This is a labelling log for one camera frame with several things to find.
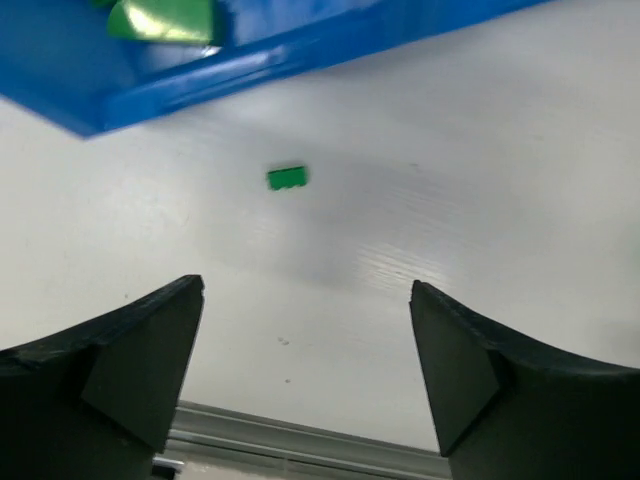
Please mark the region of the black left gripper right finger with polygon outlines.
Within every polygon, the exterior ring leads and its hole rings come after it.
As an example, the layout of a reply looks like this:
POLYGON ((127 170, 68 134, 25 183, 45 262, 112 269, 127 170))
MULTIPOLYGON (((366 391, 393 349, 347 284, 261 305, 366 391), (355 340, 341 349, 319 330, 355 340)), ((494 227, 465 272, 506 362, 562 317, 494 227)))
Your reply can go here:
POLYGON ((415 282, 410 311, 456 479, 635 479, 639 372, 533 339, 415 282))

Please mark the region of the small green lego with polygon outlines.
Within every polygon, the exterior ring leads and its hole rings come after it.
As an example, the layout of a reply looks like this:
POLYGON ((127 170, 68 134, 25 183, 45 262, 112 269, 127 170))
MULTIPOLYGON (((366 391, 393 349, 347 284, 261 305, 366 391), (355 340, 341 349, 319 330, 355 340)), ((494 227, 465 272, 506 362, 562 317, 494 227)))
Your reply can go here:
POLYGON ((305 165, 281 167, 269 170, 266 180, 273 191, 300 188, 308 184, 309 173, 305 165))

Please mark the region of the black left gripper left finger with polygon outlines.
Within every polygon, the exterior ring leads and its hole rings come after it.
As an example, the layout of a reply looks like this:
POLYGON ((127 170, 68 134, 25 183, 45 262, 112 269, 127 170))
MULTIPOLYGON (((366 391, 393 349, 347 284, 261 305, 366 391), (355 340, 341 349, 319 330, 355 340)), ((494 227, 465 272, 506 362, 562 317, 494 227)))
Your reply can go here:
POLYGON ((148 479, 204 305, 183 276, 114 311, 1 352, 4 479, 148 479))

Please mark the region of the green square lego brick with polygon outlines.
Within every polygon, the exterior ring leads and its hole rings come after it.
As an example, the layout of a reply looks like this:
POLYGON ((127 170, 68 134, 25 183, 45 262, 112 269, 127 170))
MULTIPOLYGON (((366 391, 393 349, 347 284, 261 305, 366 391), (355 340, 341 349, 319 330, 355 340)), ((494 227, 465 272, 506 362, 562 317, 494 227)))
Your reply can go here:
POLYGON ((134 41, 215 45, 223 41, 224 21, 217 1, 103 1, 110 7, 107 32, 134 41))

